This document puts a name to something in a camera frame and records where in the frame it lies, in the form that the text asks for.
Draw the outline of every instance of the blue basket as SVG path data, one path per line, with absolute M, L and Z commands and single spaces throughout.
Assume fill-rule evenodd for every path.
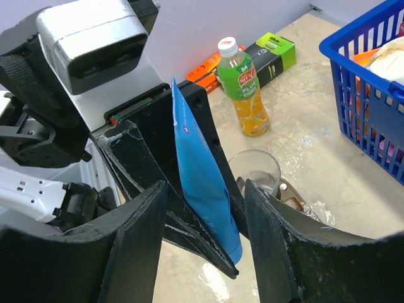
M 404 185 L 404 86 L 350 59 L 396 38 L 403 19 L 404 0 L 387 0 L 319 48 L 330 59 L 341 132 Z

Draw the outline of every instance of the wall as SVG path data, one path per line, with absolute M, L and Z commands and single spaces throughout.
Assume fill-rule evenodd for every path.
M 363 15 L 384 0 L 310 0 L 324 11 L 325 15 L 347 24 Z
M 2 0 L 0 32 L 34 11 L 69 0 Z M 145 52 L 162 76 L 179 81 L 217 51 L 217 42 L 233 35 L 249 45 L 309 11 L 308 0 L 160 0 L 161 10 Z

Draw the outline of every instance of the beige countertop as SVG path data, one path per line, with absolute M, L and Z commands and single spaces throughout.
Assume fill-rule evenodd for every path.
M 296 43 L 297 64 L 262 89 L 271 129 L 241 134 L 231 101 L 209 94 L 213 118 L 229 159 L 257 148 L 273 154 L 282 176 L 320 219 L 337 229 L 378 238 L 404 230 L 404 187 L 339 130 L 329 60 L 319 43 L 338 29 L 305 15 L 279 32 Z M 163 242 L 155 303 L 259 302 L 249 242 L 231 280 L 205 260 Z

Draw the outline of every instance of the green box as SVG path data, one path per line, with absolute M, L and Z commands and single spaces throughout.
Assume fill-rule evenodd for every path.
M 261 88 L 296 63 L 295 44 L 273 33 L 266 33 L 244 52 L 254 61 Z

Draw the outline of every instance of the blue pouch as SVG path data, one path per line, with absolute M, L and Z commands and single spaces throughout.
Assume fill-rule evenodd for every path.
M 185 200 L 236 264 L 242 256 L 230 197 L 215 158 L 184 96 L 172 79 L 172 117 L 179 176 Z

